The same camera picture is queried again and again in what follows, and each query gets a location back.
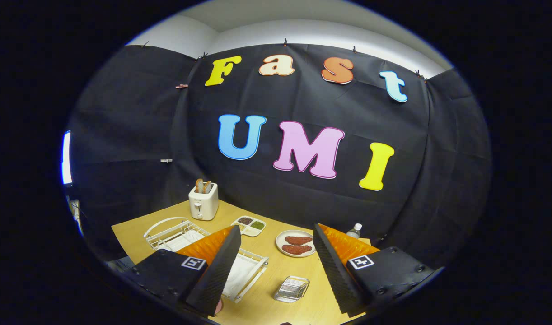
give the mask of plastic bottle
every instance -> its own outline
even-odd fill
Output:
[[[360,238],[360,229],[362,229],[362,225],[357,223],[354,225],[354,228],[350,229],[346,234],[350,237],[354,238]]]

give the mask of blue letter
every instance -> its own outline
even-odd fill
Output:
[[[244,148],[234,146],[234,129],[236,123],[239,122],[239,116],[226,114],[220,116],[220,135],[218,136],[218,148],[220,152],[235,160],[246,160],[256,153],[258,150],[258,141],[260,140],[260,127],[266,123],[266,118],[260,115],[250,115],[246,117],[248,123],[248,141]]]
[[[381,71],[381,77],[386,81],[386,91],[395,100],[401,103],[407,101],[407,96],[400,92],[398,85],[404,87],[404,80],[399,79],[392,71]]]

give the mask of black curtain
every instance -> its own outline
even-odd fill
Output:
[[[263,76],[264,58],[286,54],[295,72]],[[204,86],[215,60],[241,56],[224,82]],[[348,84],[323,80],[323,62],[354,64]],[[406,82],[394,101],[379,72]],[[189,87],[176,90],[179,83]],[[247,160],[218,149],[218,118],[240,117],[234,145],[245,146],[249,115],[266,117]],[[303,125],[312,142],[325,127],[344,131],[334,179],[272,166],[282,121]],[[199,60],[155,47],[127,46],[82,95],[70,125],[74,184],[88,234],[111,257],[123,251],[111,225],[187,200],[197,178],[218,183],[220,199],[299,227],[322,223],[379,247],[397,245],[435,268],[449,261],[482,212],[491,175],[487,126],[455,70],[423,80],[392,62],[329,46],[259,45]],[[381,191],[359,187],[372,142],[394,148]],[[170,164],[160,163],[172,158]]]
[[[125,256],[111,225],[181,202],[169,133],[179,90],[196,60],[158,47],[125,46],[90,80],[68,124],[84,235],[104,260]]]

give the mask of white toaster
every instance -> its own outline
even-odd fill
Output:
[[[188,195],[192,218],[197,220],[212,220],[218,211],[218,185],[210,183],[210,192],[196,193],[196,187]]]

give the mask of letter m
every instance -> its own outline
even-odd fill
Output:
[[[292,171],[294,169],[292,153],[294,153],[299,172],[304,172],[316,157],[316,163],[310,169],[311,175],[326,179],[336,177],[334,163],[338,144],[344,138],[343,131],[337,128],[324,128],[309,144],[302,124],[284,121],[280,123],[280,129],[284,131],[284,136],[282,137],[280,157],[274,161],[274,168],[281,171]]]

